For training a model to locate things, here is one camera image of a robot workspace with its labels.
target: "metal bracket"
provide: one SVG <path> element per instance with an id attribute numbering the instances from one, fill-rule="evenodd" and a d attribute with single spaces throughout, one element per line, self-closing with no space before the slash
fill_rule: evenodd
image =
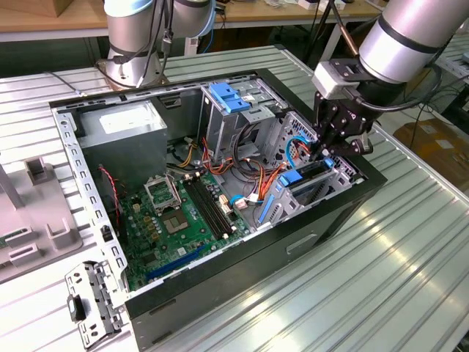
<path id="1" fill-rule="evenodd" d="M 65 275 L 68 307 L 85 349 L 121 332 L 123 307 L 113 308 L 105 280 L 107 262 L 84 262 Z"/>

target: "blue pcie slot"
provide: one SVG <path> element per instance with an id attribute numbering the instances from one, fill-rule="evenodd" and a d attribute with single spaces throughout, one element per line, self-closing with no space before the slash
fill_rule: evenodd
<path id="1" fill-rule="evenodd" d="M 150 271 L 148 274 L 145 274 L 147 281 L 151 279 L 155 279 L 159 276 L 163 276 L 164 274 L 167 274 L 170 271 L 173 271 L 175 268 L 178 268 L 181 265 L 185 265 L 195 260 L 199 256 L 200 251 L 203 250 L 204 248 L 205 246 L 201 246 L 195 251 L 188 253 L 179 259 L 176 259 L 174 262 L 170 262 L 166 265 L 163 265 L 161 268 L 155 269 L 154 271 Z"/>

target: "blue plastic clip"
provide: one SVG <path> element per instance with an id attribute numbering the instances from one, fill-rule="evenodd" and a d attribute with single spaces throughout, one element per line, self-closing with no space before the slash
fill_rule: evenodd
<path id="1" fill-rule="evenodd" d="M 329 169 L 332 169 L 336 163 L 331 158 L 324 158 L 325 164 L 328 166 Z"/>
<path id="2" fill-rule="evenodd" d="M 251 108 L 251 104 L 241 99 L 237 91 L 232 89 L 227 83 L 211 84 L 210 93 L 224 106 L 226 112 L 229 114 L 249 110 Z"/>

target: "aluminum extrusion table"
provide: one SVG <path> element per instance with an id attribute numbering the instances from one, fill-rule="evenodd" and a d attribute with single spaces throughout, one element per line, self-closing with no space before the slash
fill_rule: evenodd
<path id="1" fill-rule="evenodd" d="M 466 77 L 469 76 L 469 63 L 462 61 L 464 53 L 469 53 L 469 33 L 455 35 L 436 62 L 457 78 Z"/>
<path id="2" fill-rule="evenodd" d="M 311 71 L 274 47 L 170 59 L 176 82 L 266 67 L 312 106 Z M 94 69 L 59 73 L 108 91 Z M 81 252 L 0 285 L 3 351 L 82 351 L 64 274 L 99 260 L 49 100 L 73 92 L 44 74 L 0 79 L 0 162 L 36 155 L 54 165 L 84 241 Z M 227 304 L 176 331 L 156 351 L 451 351 L 469 328 L 469 200 L 376 128 L 366 158 L 384 188 L 340 233 Z M 125 329 L 98 351 L 137 351 Z"/>

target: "motherboard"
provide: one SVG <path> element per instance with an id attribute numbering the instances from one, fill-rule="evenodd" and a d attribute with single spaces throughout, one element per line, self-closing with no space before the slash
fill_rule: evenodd
<path id="1" fill-rule="evenodd" d="M 224 208 L 220 198 L 226 196 L 212 175 L 170 180 L 174 190 L 160 186 L 163 184 L 153 188 L 142 186 L 140 192 L 120 201 L 127 230 L 126 241 L 121 241 L 121 245 L 128 260 L 126 275 L 130 290 L 138 290 L 153 279 L 250 233 L 233 209 Z M 180 204 L 161 212 L 160 208 L 155 209 L 155 204 L 171 201 L 173 192 Z"/>

